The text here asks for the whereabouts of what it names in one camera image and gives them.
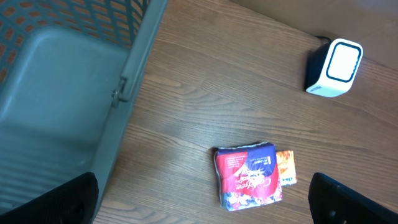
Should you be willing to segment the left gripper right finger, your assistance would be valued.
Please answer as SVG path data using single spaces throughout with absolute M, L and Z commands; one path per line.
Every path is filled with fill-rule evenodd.
M 314 224 L 397 224 L 397 213 L 331 177 L 314 173 L 308 191 Z

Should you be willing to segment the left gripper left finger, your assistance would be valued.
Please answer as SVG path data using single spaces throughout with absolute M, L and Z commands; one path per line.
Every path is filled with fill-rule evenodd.
M 86 172 L 1 215 L 1 224 L 89 224 L 99 189 L 96 176 Z

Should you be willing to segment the small orange packet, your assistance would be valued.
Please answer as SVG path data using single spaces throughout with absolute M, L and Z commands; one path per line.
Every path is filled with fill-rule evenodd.
M 293 151 L 277 151 L 277 165 L 281 185 L 293 185 L 297 183 L 297 175 L 295 170 L 294 152 Z

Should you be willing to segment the purple red pad package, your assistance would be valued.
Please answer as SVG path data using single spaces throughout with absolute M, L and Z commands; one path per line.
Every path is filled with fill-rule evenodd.
M 282 200 L 276 150 L 272 143 L 218 147 L 214 164 L 221 208 L 231 212 Z

